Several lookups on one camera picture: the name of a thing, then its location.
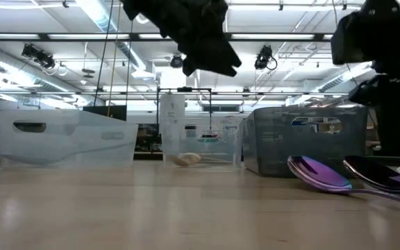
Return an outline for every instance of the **ceiling light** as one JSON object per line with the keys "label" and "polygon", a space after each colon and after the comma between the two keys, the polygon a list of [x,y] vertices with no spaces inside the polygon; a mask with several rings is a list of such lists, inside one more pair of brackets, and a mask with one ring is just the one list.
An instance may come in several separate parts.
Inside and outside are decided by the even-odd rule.
{"label": "ceiling light", "polygon": [[0,39],[13,39],[13,40],[39,40],[38,34],[16,34],[16,33],[0,33]]}
{"label": "ceiling light", "polygon": [[[128,34],[109,34],[108,39],[126,40],[129,39]],[[100,40],[105,39],[106,34],[49,34],[51,40]]]}
{"label": "ceiling light", "polygon": [[13,97],[9,97],[7,94],[0,94],[0,99],[6,100],[6,101],[18,101]]}
{"label": "ceiling light", "polygon": [[266,68],[268,68],[268,64],[271,60],[276,60],[272,56],[271,46],[263,45],[263,48],[260,50],[260,53],[257,56],[254,67],[256,68],[256,70],[266,69]]}
{"label": "ceiling light", "polygon": [[156,78],[155,74],[146,72],[144,70],[137,70],[136,72],[133,72],[131,75],[133,78],[140,78],[143,80],[154,80]]}
{"label": "ceiling light", "polygon": [[[265,10],[265,11],[279,11],[281,5],[279,4],[231,4],[230,10]],[[344,6],[336,6],[336,10],[342,10]],[[349,10],[360,10],[360,6],[347,6]],[[306,6],[306,5],[283,5],[282,11],[330,11],[333,6]]]}
{"label": "ceiling light", "polygon": [[32,44],[25,44],[21,56],[39,63],[42,68],[53,69],[56,65],[53,55],[35,48]]}
{"label": "ceiling light", "polygon": [[139,34],[140,39],[171,39],[169,36],[163,38],[160,34]]}
{"label": "ceiling light", "polygon": [[174,55],[171,60],[171,67],[173,67],[174,69],[179,69],[183,67],[183,59],[181,55]]}
{"label": "ceiling light", "polygon": [[341,105],[341,106],[336,106],[336,108],[352,108],[356,107],[358,104],[347,104],[347,105]]}
{"label": "ceiling light", "polygon": [[233,39],[311,40],[313,34],[233,34]]}
{"label": "ceiling light", "polygon": [[331,35],[324,35],[324,40],[331,40],[332,37],[333,37],[333,34],[331,34]]}

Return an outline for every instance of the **cable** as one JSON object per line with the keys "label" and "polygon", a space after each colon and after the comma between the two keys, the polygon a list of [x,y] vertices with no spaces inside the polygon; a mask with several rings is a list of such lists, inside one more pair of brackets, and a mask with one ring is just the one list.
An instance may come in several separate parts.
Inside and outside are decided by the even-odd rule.
{"label": "cable", "polygon": [[267,66],[267,69],[273,71],[273,70],[277,69],[277,67],[278,67],[278,62],[277,62],[277,60],[276,60],[273,56],[271,56],[271,59],[272,59],[274,62],[276,62],[276,66],[275,66],[274,68],[272,68],[272,69],[270,69],[270,68]]}
{"label": "cable", "polygon": [[331,0],[331,3],[333,4],[333,10],[334,10],[334,19],[335,19],[335,23],[336,23],[336,28],[338,27],[339,24],[339,19],[338,19],[338,11],[336,10],[336,4],[334,2],[334,0]]}
{"label": "cable", "polygon": [[100,72],[98,74],[97,89],[95,90],[94,107],[97,104],[97,97],[98,97],[98,91],[99,91],[99,88],[100,88],[100,80],[101,80],[101,70],[103,69],[104,57],[106,56],[106,47],[108,45],[109,30],[110,30],[110,23],[112,21],[112,12],[113,12],[113,10],[114,10],[114,0],[112,0],[112,3],[110,4],[110,14],[109,14],[109,20],[108,20],[108,29],[106,30],[106,39],[104,41],[103,56],[101,57],[101,65],[100,65]]}
{"label": "cable", "polygon": [[[131,32],[133,32],[133,22],[131,24]],[[132,53],[132,40],[129,42],[129,55],[128,58],[131,58],[131,53]],[[128,98],[129,98],[129,77],[130,77],[130,72],[131,70],[131,59],[128,60],[128,77],[127,77],[127,82],[126,82],[126,121],[127,121],[127,116],[128,116]]]}
{"label": "cable", "polygon": [[[115,42],[118,42],[118,33],[119,33],[119,27],[120,27],[120,21],[119,18],[121,16],[121,8],[118,8],[118,27],[117,27],[117,35],[115,37]],[[112,102],[112,89],[114,87],[114,76],[115,76],[115,63],[117,62],[117,46],[115,46],[114,50],[114,66],[112,67],[112,76],[110,78],[110,91],[109,91],[109,105],[108,105],[108,117],[110,116],[110,103]]]}
{"label": "cable", "polygon": [[42,70],[44,73],[46,73],[46,75],[48,75],[48,76],[53,76],[54,74],[56,74],[56,72],[58,72],[58,70],[56,70],[54,73],[49,73],[49,72],[47,72],[43,67],[41,68],[41,70]]}

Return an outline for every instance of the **table surface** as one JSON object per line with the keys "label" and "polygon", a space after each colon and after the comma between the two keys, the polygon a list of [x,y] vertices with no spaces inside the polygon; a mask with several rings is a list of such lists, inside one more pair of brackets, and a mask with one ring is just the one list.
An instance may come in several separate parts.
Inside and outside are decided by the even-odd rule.
{"label": "table surface", "polygon": [[0,249],[400,249],[400,203],[225,167],[2,169]]}

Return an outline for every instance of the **black machine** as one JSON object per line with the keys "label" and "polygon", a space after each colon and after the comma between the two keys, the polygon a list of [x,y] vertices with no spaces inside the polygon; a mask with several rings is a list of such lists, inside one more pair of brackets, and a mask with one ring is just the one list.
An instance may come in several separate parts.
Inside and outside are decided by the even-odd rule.
{"label": "black machine", "polygon": [[122,0],[130,20],[144,15],[160,29],[162,37],[170,36],[178,50],[186,55],[183,73],[191,75],[204,69],[235,76],[233,69],[242,62],[225,39],[223,22],[228,5],[225,0]]}
{"label": "black machine", "polygon": [[367,0],[342,18],[331,39],[333,63],[373,61],[378,75],[351,91],[350,100],[376,110],[384,156],[400,156],[400,5]]}

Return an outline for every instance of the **translucent storage container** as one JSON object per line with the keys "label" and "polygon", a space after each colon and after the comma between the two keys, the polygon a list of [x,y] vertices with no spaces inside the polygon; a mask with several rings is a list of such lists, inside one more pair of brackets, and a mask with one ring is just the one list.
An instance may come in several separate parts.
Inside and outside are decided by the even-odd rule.
{"label": "translucent storage container", "polygon": [[78,110],[0,112],[2,167],[132,165],[138,125]]}
{"label": "translucent storage container", "polygon": [[162,121],[165,164],[179,167],[239,167],[242,157],[241,121],[234,117],[215,119],[211,128],[209,119]]}
{"label": "translucent storage container", "polygon": [[244,166],[262,176],[293,178],[291,155],[314,158],[345,176],[345,156],[363,155],[366,108],[260,108],[242,124]]}

